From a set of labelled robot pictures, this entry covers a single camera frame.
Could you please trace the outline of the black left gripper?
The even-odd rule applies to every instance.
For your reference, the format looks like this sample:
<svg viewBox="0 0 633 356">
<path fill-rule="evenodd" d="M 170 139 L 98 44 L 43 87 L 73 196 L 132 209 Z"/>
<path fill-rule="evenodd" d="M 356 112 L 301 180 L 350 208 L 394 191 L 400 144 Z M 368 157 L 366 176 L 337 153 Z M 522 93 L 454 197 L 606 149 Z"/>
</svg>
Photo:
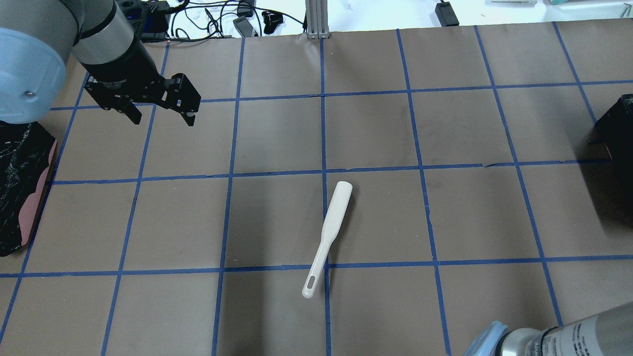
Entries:
<svg viewBox="0 0 633 356">
<path fill-rule="evenodd" d="M 184 74 L 163 77 L 140 40 L 111 62 L 83 66 L 92 78 L 85 89 L 102 109 L 118 110 L 139 125 L 142 113 L 134 103 L 154 103 L 181 113 L 187 126 L 194 126 L 201 95 Z"/>
</svg>

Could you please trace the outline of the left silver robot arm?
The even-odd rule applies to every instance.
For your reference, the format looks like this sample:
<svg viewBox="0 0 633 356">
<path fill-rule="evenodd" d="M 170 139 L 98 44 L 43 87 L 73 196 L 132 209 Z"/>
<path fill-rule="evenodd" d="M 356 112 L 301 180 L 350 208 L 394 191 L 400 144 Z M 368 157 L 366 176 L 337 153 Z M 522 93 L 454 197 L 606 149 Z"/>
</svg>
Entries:
<svg viewBox="0 0 633 356">
<path fill-rule="evenodd" d="M 176 111 L 193 126 L 201 95 L 185 74 L 160 74 L 114 0 L 3 0 L 0 6 L 2 123 L 30 124 L 50 111 L 70 56 L 102 110 L 138 125 L 138 103 Z"/>
</svg>

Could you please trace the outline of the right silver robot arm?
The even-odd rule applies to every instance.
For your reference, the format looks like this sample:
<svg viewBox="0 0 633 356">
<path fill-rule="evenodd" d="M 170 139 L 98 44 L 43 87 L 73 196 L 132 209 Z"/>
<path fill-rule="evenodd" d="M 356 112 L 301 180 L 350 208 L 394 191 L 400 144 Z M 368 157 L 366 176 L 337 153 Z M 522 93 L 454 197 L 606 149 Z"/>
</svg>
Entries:
<svg viewBox="0 0 633 356">
<path fill-rule="evenodd" d="M 631 302 L 560 327 L 510 330 L 495 321 L 473 340 L 466 356 L 631 356 Z"/>
</svg>

